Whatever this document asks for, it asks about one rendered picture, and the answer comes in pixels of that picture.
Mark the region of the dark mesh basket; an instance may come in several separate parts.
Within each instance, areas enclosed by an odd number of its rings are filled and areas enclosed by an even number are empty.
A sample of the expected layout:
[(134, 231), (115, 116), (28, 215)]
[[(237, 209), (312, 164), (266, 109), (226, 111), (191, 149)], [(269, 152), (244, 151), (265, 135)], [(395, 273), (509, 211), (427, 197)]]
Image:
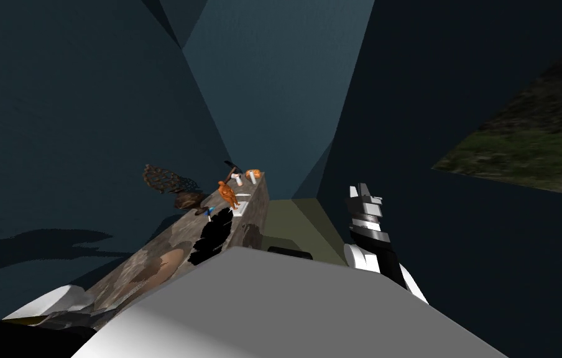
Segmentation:
[(201, 191), (192, 179), (181, 177), (176, 173), (147, 164), (142, 173), (144, 182), (159, 193), (179, 193), (180, 191)]

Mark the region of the orange human figurine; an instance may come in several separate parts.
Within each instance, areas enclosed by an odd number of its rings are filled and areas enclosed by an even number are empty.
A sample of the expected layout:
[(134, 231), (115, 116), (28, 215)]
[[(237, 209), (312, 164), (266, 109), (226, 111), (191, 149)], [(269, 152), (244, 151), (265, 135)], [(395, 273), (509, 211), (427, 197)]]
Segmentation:
[(225, 200), (232, 210), (237, 210), (239, 203), (233, 189), (224, 181), (218, 182), (218, 193)]

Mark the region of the dark brown lump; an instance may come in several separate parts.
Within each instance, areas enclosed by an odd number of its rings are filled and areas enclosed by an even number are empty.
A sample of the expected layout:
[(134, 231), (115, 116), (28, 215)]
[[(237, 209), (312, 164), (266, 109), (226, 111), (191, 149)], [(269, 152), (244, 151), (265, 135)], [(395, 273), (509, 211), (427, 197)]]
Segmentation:
[(205, 198), (204, 193), (198, 193), (197, 191), (177, 191), (174, 207), (180, 210), (195, 209), (195, 214), (199, 215), (208, 209), (201, 204)]

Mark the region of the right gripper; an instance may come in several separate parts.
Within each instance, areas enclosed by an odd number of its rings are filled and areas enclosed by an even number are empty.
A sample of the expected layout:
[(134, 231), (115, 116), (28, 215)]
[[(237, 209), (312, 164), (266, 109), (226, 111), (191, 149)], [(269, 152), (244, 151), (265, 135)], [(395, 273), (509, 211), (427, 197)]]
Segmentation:
[(381, 198), (371, 196), (365, 183), (359, 183), (358, 190), (359, 194), (355, 186), (349, 187), (350, 198), (347, 199), (347, 209), (352, 218), (379, 224), (382, 218)]

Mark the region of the dark pickaxe-shaped tool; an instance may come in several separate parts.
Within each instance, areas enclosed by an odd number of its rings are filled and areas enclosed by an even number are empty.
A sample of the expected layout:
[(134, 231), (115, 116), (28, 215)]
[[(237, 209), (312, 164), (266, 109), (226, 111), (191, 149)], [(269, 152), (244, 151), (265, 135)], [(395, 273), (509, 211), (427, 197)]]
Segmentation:
[(243, 174), (243, 171), (237, 167), (237, 165), (235, 165), (234, 163), (232, 163), (229, 160), (225, 160), (224, 163), (230, 168), (230, 171), (226, 177), (226, 179), (224, 180), (225, 183), (227, 183), (230, 179), (232, 179), (233, 175), (240, 175)]

